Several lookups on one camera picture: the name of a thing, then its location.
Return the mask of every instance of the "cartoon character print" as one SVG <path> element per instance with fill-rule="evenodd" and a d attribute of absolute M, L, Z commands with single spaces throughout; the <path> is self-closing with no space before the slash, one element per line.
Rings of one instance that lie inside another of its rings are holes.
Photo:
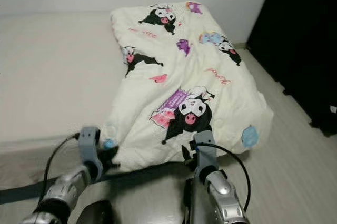
<path fill-rule="evenodd" d="M 175 137 L 183 131 L 201 132 L 204 130 L 212 130 L 210 121 L 212 119 L 212 111 L 206 101 L 210 98 L 205 96 L 210 94 L 205 87 L 196 86 L 187 93 L 187 97 L 174 110 L 174 118 L 170 119 L 166 137 L 162 144 Z"/>
<path fill-rule="evenodd" d="M 163 63 L 159 63 L 154 57 L 148 57 L 139 53 L 136 53 L 136 48 L 131 46 L 126 46 L 122 48 L 122 53 L 124 56 L 124 63 L 127 64 L 127 72 L 125 77 L 135 69 L 136 64 L 140 62 L 144 62 L 146 64 L 157 64 L 160 66 L 164 66 Z"/>
<path fill-rule="evenodd" d="M 240 66 L 241 57 L 225 36 L 221 36 L 216 32 L 204 32 L 199 36 L 199 42 L 202 44 L 214 44 L 221 52 L 226 53 L 232 61 L 236 62 L 237 66 Z"/>
<path fill-rule="evenodd" d="M 202 14 L 199 9 L 201 4 L 197 2 L 186 2 L 186 8 L 189 9 L 192 13 Z"/>
<path fill-rule="evenodd" d="M 241 57 L 234 50 L 233 46 L 229 43 L 228 40 L 225 40 L 223 43 L 219 45 L 219 50 L 228 54 L 232 61 L 236 62 L 237 66 L 240 66 Z"/>
<path fill-rule="evenodd" d="M 215 46 L 219 46 L 223 41 L 225 41 L 225 37 L 216 32 L 204 32 L 199 36 L 199 42 L 202 44 L 213 43 Z"/>
<path fill-rule="evenodd" d="M 174 35 L 174 22 L 175 22 L 175 14 L 169 6 L 160 6 L 155 5 L 156 9 L 151 10 L 150 14 L 139 21 L 139 23 L 149 23 L 149 24 L 157 24 L 164 26 L 167 32 L 172 33 Z"/>
<path fill-rule="evenodd" d="M 191 47 L 189 46 L 189 41 L 186 39 L 180 39 L 179 42 L 177 42 L 176 44 L 178 46 L 178 49 L 183 50 L 185 52 L 185 57 L 187 57 L 191 49 Z"/>

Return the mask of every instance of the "kuromi print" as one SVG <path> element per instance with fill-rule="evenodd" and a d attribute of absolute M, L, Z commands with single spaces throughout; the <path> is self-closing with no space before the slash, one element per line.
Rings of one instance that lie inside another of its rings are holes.
<path fill-rule="evenodd" d="M 151 10 L 149 15 L 139 21 L 139 23 L 149 23 L 153 25 L 161 25 L 164 26 L 167 32 L 170 32 L 174 35 L 174 22 L 175 22 L 175 14 L 172 9 L 169 7 L 157 7 L 156 9 Z"/>
<path fill-rule="evenodd" d="M 225 42 L 221 43 L 219 45 L 219 50 L 221 52 L 224 52 L 224 53 L 228 54 L 229 57 L 231 58 L 231 60 L 236 62 L 237 66 L 240 66 L 241 57 L 236 52 L 236 50 L 234 50 L 234 48 L 232 47 L 232 45 L 228 41 L 225 41 Z"/>
<path fill-rule="evenodd" d="M 167 128 L 162 144 L 183 131 L 201 132 L 212 130 L 210 121 L 212 111 L 207 101 L 215 95 L 204 86 L 195 86 L 188 92 L 177 90 L 157 111 L 152 113 L 150 120 Z"/>
<path fill-rule="evenodd" d="M 160 66 L 164 66 L 163 63 L 159 63 L 154 57 L 148 57 L 139 53 L 136 53 L 136 48 L 131 46 L 126 46 L 122 48 L 122 53 L 124 56 L 124 63 L 127 64 L 127 72 L 125 77 L 129 74 L 129 72 L 133 71 L 136 67 L 136 64 L 140 62 L 144 62 L 146 64 L 157 64 Z"/>
<path fill-rule="evenodd" d="M 199 42 L 202 44 L 214 44 L 219 48 L 219 51 L 227 54 L 232 61 L 236 62 L 237 66 L 240 66 L 241 57 L 225 36 L 221 36 L 216 32 L 204 32 L 199 36 Z"/>

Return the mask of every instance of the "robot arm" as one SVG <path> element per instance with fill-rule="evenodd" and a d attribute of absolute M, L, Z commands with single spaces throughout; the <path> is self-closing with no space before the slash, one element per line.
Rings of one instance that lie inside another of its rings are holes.
<path fill-rule="evenodd" d="M 215 144 L 212 132 L 207 130 L 195 134 L 192 150 L 200 143 Z M 190 198 L 185 223 L 249 224 L 234 185 L 227 180 L 225 172 L 219 170 L 216 149 L 207 146 L 198 146 L 197 149 L 195 176 L 187 183 L 189 189 L 185 189 L 185 198 Z"/>
<path fill-rule="evenodd" d="M 99 152 L 100 130 L 84 127 L 78 138 L 82 165 L 61 175 L 47 191 L 34 212 L 21 224 L 66 224 L 80 194 L 114 165 L 112 157 L 118 146 Z"/>

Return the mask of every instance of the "purple design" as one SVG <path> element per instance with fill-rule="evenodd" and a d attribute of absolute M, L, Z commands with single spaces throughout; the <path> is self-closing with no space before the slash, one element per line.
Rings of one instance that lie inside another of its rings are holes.
<path fill-rule="evenodd" d="M 197 2 L 186 2 L 186 8 L 189 9 L 192 13 L 202 14 L 199 9 L 201 4 Z"/>
<path fill-rule="evenodd" d="M 178 89 L 174 94 L 167 99 L 158 109 L 159 111 L 168 110 L 168 109 L 176 109 L 181 102 L 183 102 L 187 97 L 187 93 Z"/>
<path fill-rule="evenodd" d="M 179 42 L 177 42 L 176 44 L 177 44 L 179 50 L 185 51 L 185 53 L 186 53 L 185 57 L 187 57 L 187 55 L 190 52 L 189 41 L 187 41 L 186 39 L 180 39 Z"/>

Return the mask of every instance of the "bed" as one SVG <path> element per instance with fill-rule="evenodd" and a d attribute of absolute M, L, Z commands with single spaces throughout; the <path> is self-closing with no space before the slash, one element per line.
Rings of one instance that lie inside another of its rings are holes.
<path fill-rule="evenodd" d="M 202 20 L 205 30 L 186 32 Z M 101 125 L 101 142 L 118 142 L 119 172 L 182 161 L 197 131 L 212 130 L 236 153 L 267 141 L 273 112 L 205 6 L 123 8 L 111 22 L 113 32 L 107 13 L 0 19 L 0 190 L 40 181 L 54 146 L 83 125 Z M 194 66 L 197 82 L 184 71 Z M 70 142 L 50 177 L 76 163 Z"/>
<path fill-rule="evenodd" d="M 122 65 L 108 12 L 0 17 L 0 190 L 41 181 L 67 134 L 106 120 Z M 76 144 L 50 177 L 80 163 Z"/>

